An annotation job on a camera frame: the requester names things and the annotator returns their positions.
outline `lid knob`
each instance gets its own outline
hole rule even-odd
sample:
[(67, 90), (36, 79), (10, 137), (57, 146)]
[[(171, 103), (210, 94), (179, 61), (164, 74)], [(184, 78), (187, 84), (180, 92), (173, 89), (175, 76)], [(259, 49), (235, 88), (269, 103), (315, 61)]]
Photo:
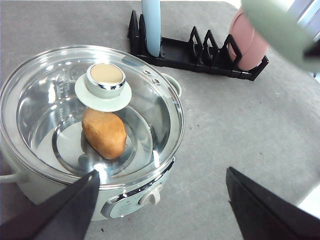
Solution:
[(91, 65), (74, 86), (78, 99), (100, 112), (115, 112), (127, 106), (132, 92), (125, 73), (114, 64)]

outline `black dish rack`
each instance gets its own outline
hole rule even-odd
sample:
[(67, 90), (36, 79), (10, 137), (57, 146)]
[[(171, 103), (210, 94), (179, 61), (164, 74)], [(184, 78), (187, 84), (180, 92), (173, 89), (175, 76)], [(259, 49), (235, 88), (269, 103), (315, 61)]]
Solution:
[[(161, 38), (160, 54), (154, 57), (148, 53), (146, 46), (146, 27), (144, 16), (141, 14), (139, 25), (136, 11), (131, 13), (128, 35), (131, 54), (145, 62), (175, 69), (184, 69), (197, 73), (223, 75), (230, 78), (247, 79), (254, 81), (261, 71), (267, 66), (269, 60), (264, 56), (261, 63), (255, 68), (245, 71), (237, 68), (242, 54), (231, 34), (229, 34), (219, 48), (215, 38), (208, 30), (203, 43), (194, 26), (189, 41), (180, 41), (167, 37)], [(227, 45), (234, 49), (236, 58), (232, 61), (228, 54)]]

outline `gray surface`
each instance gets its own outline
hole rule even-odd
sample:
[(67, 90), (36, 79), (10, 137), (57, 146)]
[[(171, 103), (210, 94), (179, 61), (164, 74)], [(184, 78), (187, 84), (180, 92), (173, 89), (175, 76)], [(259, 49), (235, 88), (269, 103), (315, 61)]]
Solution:
[[(2, 2), (1, 80), (22, 61), (65, 45), (129, 51), (131, 10), (139, 2)], [(161, 2), (162, 35), (188, 40), (193, 25), (221, 46), (236, 9), (222, 2)], [(86, 239), (240, 240), (225, 174), (233, 166), (296, 204), (320, 182), (320, 84), (268, 52), (255, 82), (157, 67), (182, 86), (185, 134), (156, 206), (92, 222)], [(2, 162), (2, 173), (9, 173)], [(1, 186), (3, 221), (31, 203), (15, 184)]]

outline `light green object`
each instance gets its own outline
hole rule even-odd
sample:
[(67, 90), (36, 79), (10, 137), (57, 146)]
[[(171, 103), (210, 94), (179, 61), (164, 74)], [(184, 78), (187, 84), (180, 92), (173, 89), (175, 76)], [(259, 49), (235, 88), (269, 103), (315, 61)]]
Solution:
[(260, 35), (287, 60), (309, 72), (320, 72), (320, 58), (304, 56), (313, 38), (293, 16), (271, 0), (242, 0), (242, 8)]

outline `white electric pot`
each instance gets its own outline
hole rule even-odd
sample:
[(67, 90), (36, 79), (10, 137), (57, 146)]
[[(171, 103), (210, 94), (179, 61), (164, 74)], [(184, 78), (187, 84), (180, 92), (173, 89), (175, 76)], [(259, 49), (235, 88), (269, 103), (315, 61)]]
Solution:
[[(82, 134), (86, 109), (75, 83), (92, 64), (119, 67), (130, 85), (124, 153), (103, 159)], [(156, 204), (184, 132), (181, 87), (127, 53), (101, 46), (68, 46), (20, 65), (1, 88), (1, 151), (12, 169), (0, 183), (16, 182), (40, 204), (93, 169), (100, 189), (92, 220), (119, 218)]]

